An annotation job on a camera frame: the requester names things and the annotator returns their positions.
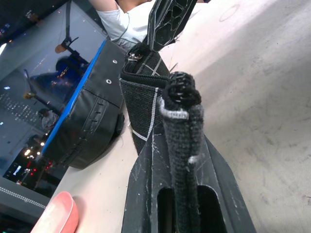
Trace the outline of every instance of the black zipper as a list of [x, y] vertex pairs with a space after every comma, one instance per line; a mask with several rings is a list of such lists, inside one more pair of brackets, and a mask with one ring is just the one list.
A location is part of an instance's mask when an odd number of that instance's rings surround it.
[[121, 78], [126, 81], [130, 81], [134, 83], [151, 85], [151, 86], [156, 86], [159, 88], [165, 88], [169, 80], [168, 77], [154, 76], [154, 75], [147, 75], [147, 74], [134, 74], [134, 73], [129, 73], [125, 71], [126, 67], [132, 66], [132, 65], [135, 66], [134, 63], [137, 63], [142, 58], [143, 56], [135, 55], [134, 53], [128, 53], [128, 57], [127, 57], [128, 64], [126, 64], [124, 68], [122, 69], [122, 72], [120, 74]]

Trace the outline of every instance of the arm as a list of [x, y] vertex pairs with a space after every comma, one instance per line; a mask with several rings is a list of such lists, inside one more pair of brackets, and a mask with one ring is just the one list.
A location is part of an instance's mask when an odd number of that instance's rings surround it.
[[97, 11], [107, 12], [118, 10], [115, 0], [89, 0]]

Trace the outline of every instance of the white shirt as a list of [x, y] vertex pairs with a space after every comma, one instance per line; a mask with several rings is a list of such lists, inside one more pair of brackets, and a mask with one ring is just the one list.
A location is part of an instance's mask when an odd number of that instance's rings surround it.
[[[149, 13], [155, 2], [153, 0], [143, 3], [127, 13], [124, 13], [120, 7], [115, 11], [98, 11], [97, 13], [110, 39], [122, 48], [129, 50], [137, 42], [143, 41], [147, 35]], [[205, 3], [197, 3], [190, 18], [207, 5]]]
[[48, 129], [51, 126], [53, 126], [57, 120], [59, 119], [59, 116], [54, 113], [52, 110], [49, 110], [49, 115], [42, 118], [42, 128]]

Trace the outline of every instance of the black bag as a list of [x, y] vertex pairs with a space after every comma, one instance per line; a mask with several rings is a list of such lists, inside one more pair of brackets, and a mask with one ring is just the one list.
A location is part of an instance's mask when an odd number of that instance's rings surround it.
[[124, 51], [116, 44], [103, 42], [46, 141], [44, 157], [82, 169], [102, 155], [113, 135], [120, 133], [123, 58]]
[[182, 31], [195, 2], [158, 0], [148, 39], [125, 57], [120, 84], [139, 156], [129, 178], [122, 233], [256, 232], [230, 167], [203, 136], [193, 78], [170, 75], [157, 52]]

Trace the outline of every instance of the zipper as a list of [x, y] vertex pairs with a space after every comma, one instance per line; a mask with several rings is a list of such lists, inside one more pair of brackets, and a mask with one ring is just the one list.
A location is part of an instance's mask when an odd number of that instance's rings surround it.
[[121, 78], [135, 83], [140, 83], [144, 85], [152, 85], [157, 86], [160, 88], [165, 88], [167, 81], [169, 80], [168, 77], [165, 76], [154, 76], [154, 75], [147, 75], [147, 74], [135, 74], [131, 72], [126, 72], [125, 69], [131, 70], [134, 66], [137, 66], [137, 62], [143, 58], [142, 55], [136, 54], [134, 52], [128, 53], [127, 61], [128, 61], [128, 68], [123, 68], [123, 72], [121, 72]]
[[141, 55], [135, 55], [134, 53], [130, 53], [127, 60], [129, 62], [138, 62], [142, 58]]

